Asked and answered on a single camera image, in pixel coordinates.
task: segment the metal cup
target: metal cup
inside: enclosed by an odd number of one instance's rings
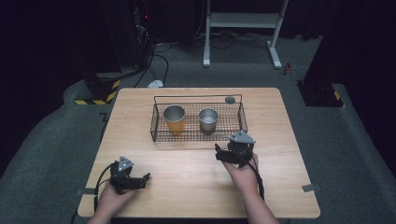
[[[210,135],[215,132],[218,122],[218,112],[213,108],[204,108],[199,112],[200,131]]]
[[[169,105],[163,111],[168,129],[172,135],[181,135],[184,130],[184,117],[186,112],[180,105]]]

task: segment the dark background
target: dark background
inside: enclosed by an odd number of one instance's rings
[[[0,3],[1,174],[27,134],[40,120],[62,106],[64,90],[83,79],[82,67],[92,69],[92,58],[103,60],[104,55],[111,57],[107,52],[114,50],[111,48],[114,43],[109,38],[101,1],[89,0],[80,3],[81,6],[74,6],[77,2],[7,0]],[[180,27],[191,24],[196,29],[196,21],[202,13],[198,7],[201,1],[185,2],[159,1],[154,11],[157,15],[166,15],[158,6],[168,3],[172,8],[181,4],[186,9],[176,7],[181,15],[177,15]],[[257,8],[265,8],[272,12],[278,11],[280,6],[280,1],[276,0],[224,2],[223,5],[223,1],[213,1],[213,9],[256,12]],[[293,0],[286,11],[280,36],[293,38],[302,35],[309,39],[324,35],[306,81],[346,86],[367,132],[395,174],[394,5],[386,0]],[[87,36],[76,32],[71,19],[81,14],[69,13],[67,6],[87,8],[80,12],[84,15],[81,22],[86,22],[84,28],[91,31],[90,35],[92,32],[96,34],[91,41],[85,41]],[[169,22],[177,21],[173,17],[175,13],[167,15]],[[153,22],[159,35],[161,31],[168,30],[163,28],[166,24]],[[193,29],[188,31],[190,34],[195,32]],[[166,35],[173,38],[189,39],[188,35],[181,36],[184,32],[180,29],[169,33]],[[100,48],[96,52],[80,51],[79,46],[83,49]],[[108,66],[109,70],[115,69],[113,65]]]

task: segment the black curtain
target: black curtain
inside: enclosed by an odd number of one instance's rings
[[[64,91],[82,79],[67,46],[58,1],[0,3],[0,175],[28,133],[64,103]]]
[[[344,84],[375,147],[396,174],[394,8],[396,2],[388,0],[340,2],[304,83],[318,89]]]
[[[340,0],[289,0],[279,35],[303,39],[324,35]]]

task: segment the wire basket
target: wire basket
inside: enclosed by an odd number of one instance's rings
[[[180,105],[186,112],[181,135],[172,135],[163,118],[163,111],[169,105]],[[203,108],[213,108],[218,112],[216,130],[212,134],[200,131],[198,114]],[[228,141],[229,135],[240,131],[248,132],[241,94],[154,96],[150,128],[153,142]]]

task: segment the black cable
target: black cable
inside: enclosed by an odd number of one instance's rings
[[[202,0],[202,13],[201,13],[201,19],[200,19],[200,23],[199,23],[197,32],[196,32],[195,35],[194,35],[194,38],[198,35],[199,31],[201,30],[201,26],[202,26],[202,23],[203,23],[203,21],[204,21],[204,15],[205,15],[205,2],[204,2],[204,0]]]
[[[252,39],[250,40],[246,40],[244,38],[246,38],[246,36],[237,36],[235,38],[235,42],[236,43],[258,43],[258,42],[262,42],[262,41],[267,41],[269,39],[269,35],[257,35],[257,36],[250,36],[252,37]]]
[[[233,40],[233,33],[220,33],[219,35],[214,35],[214,37],[219,41],[229,41]]]
[[[104,181],[102,181],[100,184],[99,184],[99,187],[103,184],[103,183],[105,183],[105,182],[107,182],[107,181],[109,181],[110,180],[110,178],[109,179],[106,179],[106,180],[104,180]]]
[[[72,216],[72,219],[70,219],[70,224],[74,224],[74,220],[76,219],[77,212],[78,212],[78,209],[76,209],[76,211],[74,212],[74,214]]]
[[[262,177],[260,176],[259,172],[257,171],[257,169],[255,169],[253,167],[252,164],[250,164],[249,162],[247,162],[247,165],[253,170],[254,174],[256,175],[256,179],[257,179],[257,184],[259,185],[259,193],[260,196],[262,196],[262,199],[264,200],[264,185],[262,184]]]
[[[152,62],[152,56],[151,56],[151,58],[150,58],[150,61],[149,61],[149,64],[148,64],[148,67],[146,68],[146,70],[142,73],[142,75],[140,76],[140,78],[137,80],[137,82],[136,82],[136,84],[134,84],[134,88],[137,86],[137,84],[139,84],[139,82],[142,80],[142,78],[143,78],[143,76],[147,73],[147,71],[149,70],[149,67],[150,67],[150,65],[151,65],[151,62]]]
[[[93,211],[96,211],[96,207],[98,206],[98,198],[99,198],[99,186],[102,184],[101,180],[103,175],[105,174],[105,172],[110,169],[113,165],[115,164],[115,162],[109,164],[106,169],[100,174],[98,181],[96,182],[96,187],[95,187],[95,191],[94,191],[94,195],[93,195]]]
[[[126,73],[126,74],[120,75],[118,77],[101,77],[100,80],[101,81],[106,81],[106,82],[108,82],[108,81],[118,81],[118,80],[121,80],[121,79],[126,78],[126,77],[132,77],[134,75],[137,75],[137,74],[141,73],[143,70],[147,69],[148,67],[149,67],[148,65],[147,66],[143,66],[143,67],[139,68],[138,70],[135,70],[135,71],[132,71],[130,73]]]
[[[169,48],[163,49],[163,50],[160,50],[160,51],[153,51],[153,52],[154,52],[154,53],[163,53],[163,52],[166,52],[166,51],[168,51],[169,49],[171,49],[172,46],[173,46],[172,42],[169,42],[169,41],[167,41],[167,42],[168,42],[167,45],[169,45]],[[166,45],[166,43],[156,44],[155,47],[160,46],[160,45]]]
[[[165,75],[163,76],[163,87],[165,87],[166,76],[168,75],[168,70],[169,70],[169,62],[168,62],[168,60],[166,60],[166,59],[165,59],[163,56],[161,56],[161,55],[153,54],[153,56],[160,57],[160,58],[164,59],[165,62],[166,62]]]
[[[157,73],[155,72],[154,68],[152,68],[151,66],[149,67],[149,71],[151,72],[152,78],[154,78],[154,80],[158,80],[157,78]]]
[[[196,41],[194,41],[192,47],[193,47],[194,49],[198,49],[198,48],[203,47],[204,45],[205,45],[205,41],[204,41],[204,40],[196,39]]]
[[[235,43],[235,38],[234,38],[232,35],[230,35],[230,38],[229,38],[229,39],[219,39],[219,37],[217,37],[217,40],[219,40],[219,41],[229,41],[229,40],[232,40],[232,42],[231,42],[231,44],[229,44],[228,46],[226,46],[226,47],[224,47],[224,48],[220,48],[220,47],[216,47],[215,45],[213,45],[213,44],[212,44],[212,41],[210,41],[210,46],[211,46],[212,48],[214,48],[214,49],[228,49],[228,48],[230,48],[230,47]]]

